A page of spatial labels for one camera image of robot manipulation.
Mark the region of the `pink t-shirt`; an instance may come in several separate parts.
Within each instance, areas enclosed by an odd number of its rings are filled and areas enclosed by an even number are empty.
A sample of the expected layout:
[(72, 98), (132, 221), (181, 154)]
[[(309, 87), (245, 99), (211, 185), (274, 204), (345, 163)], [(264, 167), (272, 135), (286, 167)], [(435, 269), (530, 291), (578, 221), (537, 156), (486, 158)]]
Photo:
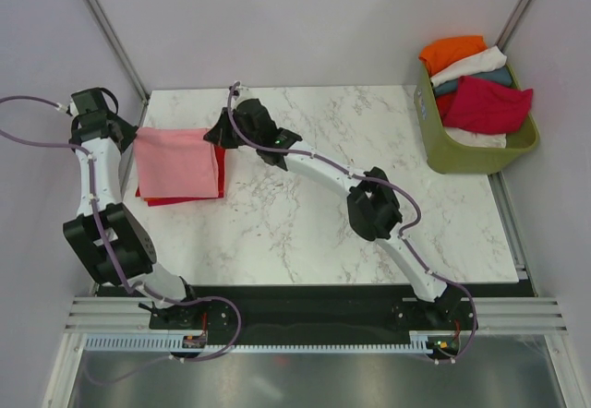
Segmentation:
[(142, 127), (133, 142), (142, 198), (216, 198), (218, 163), (205, 128)]

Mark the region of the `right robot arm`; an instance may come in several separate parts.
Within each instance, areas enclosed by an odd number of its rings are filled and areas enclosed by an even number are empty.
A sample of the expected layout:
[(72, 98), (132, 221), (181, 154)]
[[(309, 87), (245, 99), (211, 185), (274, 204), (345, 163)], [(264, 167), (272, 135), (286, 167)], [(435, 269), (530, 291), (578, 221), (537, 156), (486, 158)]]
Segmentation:
[(230, 89), (227, 105), (205, 140), (226, 150), (249, 146), (269, 166), (302, 175), (344, 199), (351, 229), (393, 260), (429, 326), (444, 328), (455, 319), (463, 292), (429, 268), (404, 238), (398, 200), (403, 191), (380, 168), (364, 172), (330, 160), (297, 133), (278, 127), (259, 99), (245, 97), (237, 88)]

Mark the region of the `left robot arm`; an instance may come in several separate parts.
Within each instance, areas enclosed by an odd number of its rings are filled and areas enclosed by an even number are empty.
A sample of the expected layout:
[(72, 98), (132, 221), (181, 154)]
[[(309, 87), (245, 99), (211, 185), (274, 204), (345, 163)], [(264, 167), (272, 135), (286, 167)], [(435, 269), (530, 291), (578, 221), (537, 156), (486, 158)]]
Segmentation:
[(118, 115), (118, 100), (105, 88), (72, 94), (68, 111), (68, 144), (81, 181), (75, 218), (63, 224), (70, 247), (96, 283), (138, 292), (158, 309), (171, 307), (181, 327), (195, 327), (201, 303), (189, 297), (184, 279), (158, 263), (151, 237), (122, 199), (119, 165), (138, 128)]

